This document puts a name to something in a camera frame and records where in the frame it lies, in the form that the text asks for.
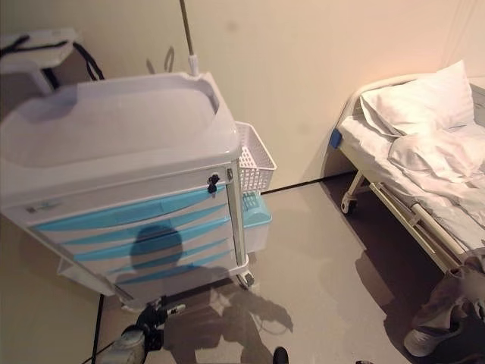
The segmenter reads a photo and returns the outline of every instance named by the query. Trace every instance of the shoe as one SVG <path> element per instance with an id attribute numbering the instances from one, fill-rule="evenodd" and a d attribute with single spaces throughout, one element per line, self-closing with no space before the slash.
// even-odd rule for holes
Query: shoe
<path id="1" fill-rule="evenodd" d="M 463 326 L 461 324 L 456 330 L 439 336 L 411 330 L 404 339 L 404 347 L 411 355 L 421 358 L 430 355 L 442 341 L 450 339 L 462 331 Z"/>
<path id="2" fill-rule="evenodd" d="M 288 364 L 288 353 L 284 347 L 277 347 L 273 354 L 273 364 Z"/>

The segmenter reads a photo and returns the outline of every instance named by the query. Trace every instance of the floor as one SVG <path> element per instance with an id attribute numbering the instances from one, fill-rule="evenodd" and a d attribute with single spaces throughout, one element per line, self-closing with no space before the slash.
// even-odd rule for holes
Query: floor
<path id="1" fill-rule="evenodd" d="M 402 348 L 413 313 L 442 274 L 371 193 L 351 217 L 340 213 L 351 179 L 266 195 L 273 222 L 267 249 L 251 257 L 253 289 L 227 280 L 172 299 L 187 309 L 167 321 L 164 349 L 146 362 L 265 363 L 277 346 L 295 363 L 425 364 L 483 352 L 485 327 L 473 319 L 431 358 L 411 358 Z M 80 364 L 89 357 L 97 295 L 55 277 L 55 257 L 6 221 L 0 266 L 0 361 Z M 99 348 L 135 320 L 108 298 Z"/>

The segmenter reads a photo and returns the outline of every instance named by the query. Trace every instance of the white pillow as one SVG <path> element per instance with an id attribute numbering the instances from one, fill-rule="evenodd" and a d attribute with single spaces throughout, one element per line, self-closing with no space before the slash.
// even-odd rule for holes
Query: white pillow
<path id="1" fill-rule="evenodd" d="M 402 85 L 362 93 L 361 105 L 372 127 L 396 137 L 460 127 L 474 120 L 463 61 Z"/>

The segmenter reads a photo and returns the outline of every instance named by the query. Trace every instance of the white bedsheet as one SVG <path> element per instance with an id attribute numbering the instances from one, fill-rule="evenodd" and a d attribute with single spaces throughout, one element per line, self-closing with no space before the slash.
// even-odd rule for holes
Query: white bedsheet
<path id="1" fill-rule="evenodd" d="M 396 139 L 389 160 L 427 192 L 447 197 L 485 228 L 485 128 L 435 130 Z"/>
<path id="2" fill-rule="evenodd" d="M 456 130 L 457 136 L 475 135 L 477 125 L 470 125 Z M 457 206 L 456 201 L 448 196 L 436 195 L 420 188 L 402 171 L 388 160 L 393 141 L 392 137 L 383 136 L 372 130 L 361 117 L 348 117 L 338 126 L 343 139 L 359 156 L 365 165 L 356 166 L 363 170 L 372 170 L 381 176 L 381 182 L 395 192 L 408 206 L 419 202 L 457 241 L 467 250 L 485 247 L 485 229 L 481 227 L 465 210 Z M 481 211 L 480 206 L 469 206 Z"/>

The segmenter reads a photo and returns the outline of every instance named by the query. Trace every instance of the trouser leg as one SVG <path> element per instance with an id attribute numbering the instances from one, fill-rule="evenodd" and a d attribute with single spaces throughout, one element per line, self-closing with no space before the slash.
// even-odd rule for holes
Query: trouser leg
<path id="1" fill-rule="evenodd" d="M 485 322 L 485 254 L 471 256 L 435 287 L 413 319 L 413 328 L 443 334 L 472 311 Z"/>

